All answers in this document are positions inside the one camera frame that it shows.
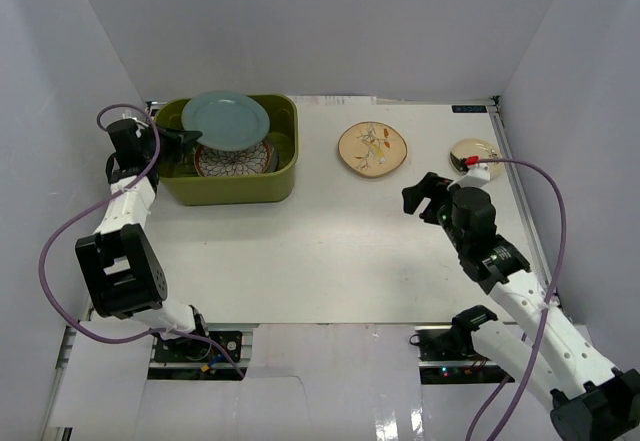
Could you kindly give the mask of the brown rimmed petal pattern bowl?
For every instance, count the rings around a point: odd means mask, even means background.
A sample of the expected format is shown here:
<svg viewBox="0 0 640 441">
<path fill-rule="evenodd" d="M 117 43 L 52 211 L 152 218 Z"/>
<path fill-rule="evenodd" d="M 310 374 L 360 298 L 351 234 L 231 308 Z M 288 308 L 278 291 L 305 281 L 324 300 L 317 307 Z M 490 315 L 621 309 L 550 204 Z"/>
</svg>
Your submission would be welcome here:
<svg viewBox="0 0 640 441">
<path fill-rule="evenodd" d="M 194 154 L 194 167 L 201 177 L 230 177 L 264 174 L 273 159 L 267 141 L 240 151 L 221 151 L 199 146 Z"/>
</svg>

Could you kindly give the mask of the light blue ceramic plate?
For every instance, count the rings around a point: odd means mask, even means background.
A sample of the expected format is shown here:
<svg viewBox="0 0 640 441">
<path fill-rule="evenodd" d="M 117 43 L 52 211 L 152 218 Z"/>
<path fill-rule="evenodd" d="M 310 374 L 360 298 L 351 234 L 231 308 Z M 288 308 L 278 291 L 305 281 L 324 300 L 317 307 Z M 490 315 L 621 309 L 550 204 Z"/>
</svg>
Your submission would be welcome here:
<svg viewBox="0 0 640 441">
<path fill-rule="evenodd" d="M 190 99 L 181 113 L 187 131 L 199 131 L 199 143 L 219 151 L 242 151 L 264 140 L 270 129 L 267 111 L 247 95 L 210 91 Z"/>
</svg>

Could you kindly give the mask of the small cream flower plate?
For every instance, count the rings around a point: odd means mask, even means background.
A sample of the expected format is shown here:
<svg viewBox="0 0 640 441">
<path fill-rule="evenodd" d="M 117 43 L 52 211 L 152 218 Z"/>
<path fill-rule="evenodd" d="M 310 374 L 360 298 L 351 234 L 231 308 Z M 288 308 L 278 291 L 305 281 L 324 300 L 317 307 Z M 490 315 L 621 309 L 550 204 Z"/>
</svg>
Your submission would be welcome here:
<svg viewBox="0 0 640 441">
<path fill-rule="evenodd" d="M 449 150 L 449 162 L 460 175 L 464 175 L 468 171 L 463 160 L 473 156 L 480 159 L 498 159 L 502 157 L 502 153 L 491 142 L 479 138 L 462 139 Z"/>
</svg>

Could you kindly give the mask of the beige bird branch plate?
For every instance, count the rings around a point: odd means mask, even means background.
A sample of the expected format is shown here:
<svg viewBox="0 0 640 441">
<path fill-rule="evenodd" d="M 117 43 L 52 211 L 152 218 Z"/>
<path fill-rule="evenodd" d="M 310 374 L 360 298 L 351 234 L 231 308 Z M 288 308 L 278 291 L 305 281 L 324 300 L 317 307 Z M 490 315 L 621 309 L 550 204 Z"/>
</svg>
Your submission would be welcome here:
<svg viewBox="0 0 640 441">
<path fill-rule="evenodd" d="M 399 168 L 408 156 L 405 139 L 391 126 L 360 122 L 349 127 L 337 144 L 339 157 L 357 175 L 376 179 Z"/>
</svg>

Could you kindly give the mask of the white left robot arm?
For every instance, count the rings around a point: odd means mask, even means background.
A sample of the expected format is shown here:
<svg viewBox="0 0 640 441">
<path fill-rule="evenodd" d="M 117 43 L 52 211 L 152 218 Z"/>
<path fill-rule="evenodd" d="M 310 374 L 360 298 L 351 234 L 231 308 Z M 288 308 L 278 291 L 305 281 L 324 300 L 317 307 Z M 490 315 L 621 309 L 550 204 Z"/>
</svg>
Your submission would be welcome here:
<svg viewBox="0 0 640 441">
<path fill-rule="evenodd" d="M 106 131 L 114 152 L 106 163 L 115 196 L 90 236 L 76 242 L 75 253 L 91 302 L 104 318 L 134 319 L 188 359 L 199 360 L 211 348 L 201 313 L 169 296 L 168 282 L 144 230 L 159 184 L 152 129 L 133 118 Z"/>
</svg>

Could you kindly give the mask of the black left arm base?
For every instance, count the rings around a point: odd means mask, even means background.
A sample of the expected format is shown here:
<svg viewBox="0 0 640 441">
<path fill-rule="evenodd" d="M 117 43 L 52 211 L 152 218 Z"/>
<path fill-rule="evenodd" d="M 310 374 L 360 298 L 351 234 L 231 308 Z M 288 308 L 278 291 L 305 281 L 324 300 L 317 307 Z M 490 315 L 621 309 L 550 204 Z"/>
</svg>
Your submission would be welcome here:
<svg viewBox="0 0 640 441">
<path fill-rule="evenodd" d="M 147 378 L 156 381 L 241 381 L 243 333 L 238 330 L 209 332 L 214 345 L 187 338 L 157 339 Z"/>
</svg>

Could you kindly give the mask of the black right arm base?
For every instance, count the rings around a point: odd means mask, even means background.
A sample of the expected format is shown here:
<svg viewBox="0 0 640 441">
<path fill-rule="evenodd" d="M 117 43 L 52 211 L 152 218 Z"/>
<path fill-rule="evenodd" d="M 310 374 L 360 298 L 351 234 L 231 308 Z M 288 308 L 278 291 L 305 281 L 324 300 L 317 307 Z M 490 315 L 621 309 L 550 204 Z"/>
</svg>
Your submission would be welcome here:
<svg viewBox="0 0 640 441">
<path fill-rule="evenodd" d="M 498 384 L 506 373 L 493 361 L 464 348 L 449 335 L 450 325 L 419 326 L 409 338 L 418 350 L 423 386 Z"/>
</svg>

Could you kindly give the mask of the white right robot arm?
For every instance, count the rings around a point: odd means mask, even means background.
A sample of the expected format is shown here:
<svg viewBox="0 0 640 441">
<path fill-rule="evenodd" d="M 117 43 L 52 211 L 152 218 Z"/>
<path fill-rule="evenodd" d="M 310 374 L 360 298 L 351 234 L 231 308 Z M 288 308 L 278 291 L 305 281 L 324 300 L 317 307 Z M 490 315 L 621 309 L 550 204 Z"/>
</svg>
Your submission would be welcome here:
<svg viewBox="0 0 640 441">
<path fill-rule="evenodd" d="M 639 425 L 639 373 L 621 371 L 545 292 L 521 252 L 497 232 L 481 167 L 453 181 L 427 173 L 402 191 L 403 210 L 440 226 L 464 273 L 516 322 L 514 336 L 483 305 L 452 320 L 445 338 L 461 358 L 492 360 L 549 413 L 563 440 L 615 440 Z"/>
</svg>

